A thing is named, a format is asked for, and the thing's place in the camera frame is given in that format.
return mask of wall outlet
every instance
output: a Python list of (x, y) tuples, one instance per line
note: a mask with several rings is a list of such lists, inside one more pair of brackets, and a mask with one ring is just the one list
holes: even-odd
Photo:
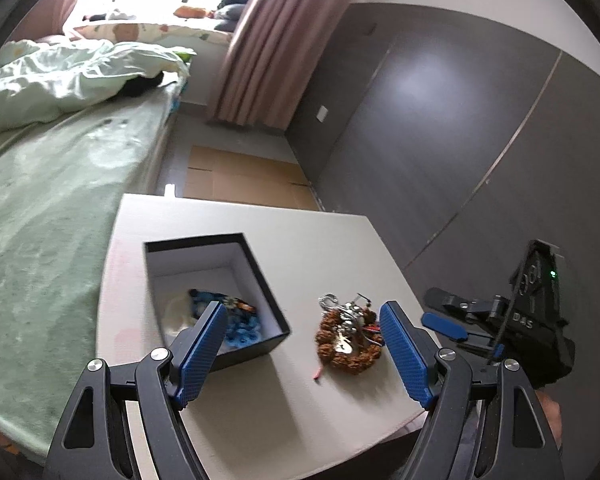
[(329, 111), (327, 110), (327, 108), (321, 106), (318, 110), (318, 113), (315, 115), (315, 118), (318, 119), (321, 123), (323, 123), (328, 113)]

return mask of open box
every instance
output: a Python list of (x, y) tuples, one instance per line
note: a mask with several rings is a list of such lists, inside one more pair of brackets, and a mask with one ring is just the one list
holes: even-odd
[(256, 308), (262, 340), (234, 349), (226, 343), (211, 370), (220, 370), (271, 352), (290, 333), (253, 253), (241, 233), (146, 242), (149, 290), (160, 333), (169, 346), (190, 314), (193, 288), (241, 298)]

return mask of white table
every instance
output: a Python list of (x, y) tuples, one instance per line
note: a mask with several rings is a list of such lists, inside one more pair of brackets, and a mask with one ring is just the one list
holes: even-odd
[[(291, 326), (269, 356), (214, 372), (182, 412), (210, 480), (299, 479), (375, 445), (421, 412), (386, 351), (360, 376), (318, 368), (317, 298), (360, 292), (377, 310), (397, 300), (420, 326), (422, 310), (369, 221), (360, 216), (127, 194), (102, 280), (96, 351), (109, 365), (161, 346), (142, 243), (242, 232)], [(144, 480), (157, 478), (139, 410), (130, 426)]]

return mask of person's hand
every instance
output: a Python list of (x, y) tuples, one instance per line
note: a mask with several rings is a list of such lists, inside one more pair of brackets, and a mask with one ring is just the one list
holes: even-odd
[(544, 416), (549, 423), (551, 433), (558, 448), (562, 445), (562, 417), (560, 416), (560, 404), (555, 402), (548, 394), (536, 390), (536, 395), (544, 411)]

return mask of blue gripper pad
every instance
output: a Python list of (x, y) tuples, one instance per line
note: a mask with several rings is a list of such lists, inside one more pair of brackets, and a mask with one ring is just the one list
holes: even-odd
[(458, 323), (447, 319), (446, 317), (438, 316), (433, 312), (425, 312), (420, 319), (422, 326), (430, 328), (434, 332), (446, 335), (453, 341), (466, 341), (469, 339), (467, 331)]
[(225, 306), (221, 304), (204, 325), (180, 367), (179, 385), (172, 398), (181, 410), (190, 400), (198, 398), (222, 340), (224, 340), (226, 327), (227, 312)]
[(434, 356), (437, 345), (431, 340), (431, 347), (424, 341), (424, 336), (430, 339), (429, 334), (420, 330), (424, 336), (420, 335), (395, 301), (380, 307), (379, 318), (382, 337), (407, 393), (428, 410), (437, 396), (432, 389), (438, 380)]

